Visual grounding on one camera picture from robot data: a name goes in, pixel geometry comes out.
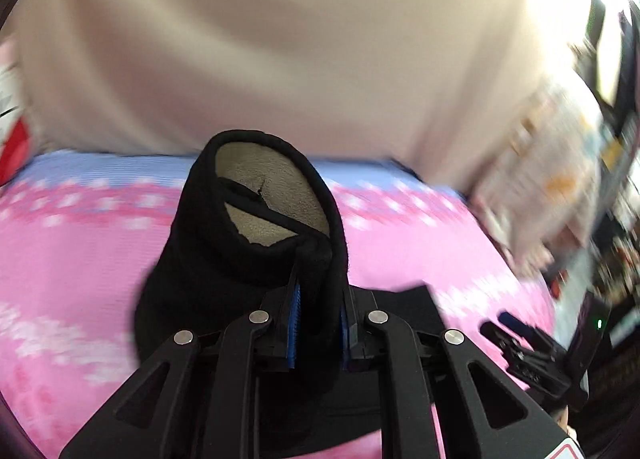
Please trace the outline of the black pants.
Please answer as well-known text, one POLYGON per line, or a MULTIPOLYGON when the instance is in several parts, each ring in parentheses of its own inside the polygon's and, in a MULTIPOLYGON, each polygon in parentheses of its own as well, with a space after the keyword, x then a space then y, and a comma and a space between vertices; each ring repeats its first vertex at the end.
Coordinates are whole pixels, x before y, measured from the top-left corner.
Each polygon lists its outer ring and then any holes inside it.
POLYGON ((168 239, 134 310, 138 356, 181 330, 221 338, 280 289, 298 287, 288 457, 341 438, 348 255, 326 182, 292 145, 260 131, 215 135, 194 161, 168 239))

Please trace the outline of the light floral patterned blanket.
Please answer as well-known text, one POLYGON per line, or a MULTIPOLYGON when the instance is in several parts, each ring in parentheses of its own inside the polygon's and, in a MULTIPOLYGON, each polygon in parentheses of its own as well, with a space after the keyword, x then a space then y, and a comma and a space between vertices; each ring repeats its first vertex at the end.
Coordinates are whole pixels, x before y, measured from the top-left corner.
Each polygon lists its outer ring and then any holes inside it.
POLYGON ((584 248, 596 218, 602 114, 581 78, 534 94, 470 205, 514 275, 533 277, 584 248))

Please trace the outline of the pink floral bed sheet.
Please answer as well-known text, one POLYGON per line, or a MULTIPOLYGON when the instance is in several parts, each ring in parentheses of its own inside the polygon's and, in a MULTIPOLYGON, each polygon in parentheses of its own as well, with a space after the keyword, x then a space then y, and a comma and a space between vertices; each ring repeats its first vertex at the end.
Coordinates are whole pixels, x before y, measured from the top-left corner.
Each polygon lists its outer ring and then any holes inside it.
MULTIPOLYGON (((349 280, 431 288, 448 327, 493 361, 478 328, 510 312, 554 328, 546 285, 517 279, 453 190, 388 161, 317 160, 345 226, 349 280)), ((1 193, 1 391, 48 458, 134 371, 131 312, 162 251, 189 157, 60 150, 1 193)))

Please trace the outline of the white cartoon face pillow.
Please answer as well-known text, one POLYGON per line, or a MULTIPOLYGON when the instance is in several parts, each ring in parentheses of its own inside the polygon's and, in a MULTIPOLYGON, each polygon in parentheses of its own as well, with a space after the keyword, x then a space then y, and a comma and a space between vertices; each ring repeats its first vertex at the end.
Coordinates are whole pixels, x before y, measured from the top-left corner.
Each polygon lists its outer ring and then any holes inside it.
POLYGON ((13 180, 34 156, 35 142, 28 121, 28 101, 18 64, 14 37, 1 41, 1 158, 0 180, 13 180))

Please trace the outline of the beige duvet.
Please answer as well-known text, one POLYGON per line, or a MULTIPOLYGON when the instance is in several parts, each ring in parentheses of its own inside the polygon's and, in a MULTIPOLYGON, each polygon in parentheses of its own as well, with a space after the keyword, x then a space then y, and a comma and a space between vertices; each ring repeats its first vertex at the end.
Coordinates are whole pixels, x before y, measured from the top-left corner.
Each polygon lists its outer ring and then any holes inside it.
POLYGON ((196 152, 258 129, 468 188, 541 73, 527 0, 18 0, 53 146, 196 152))

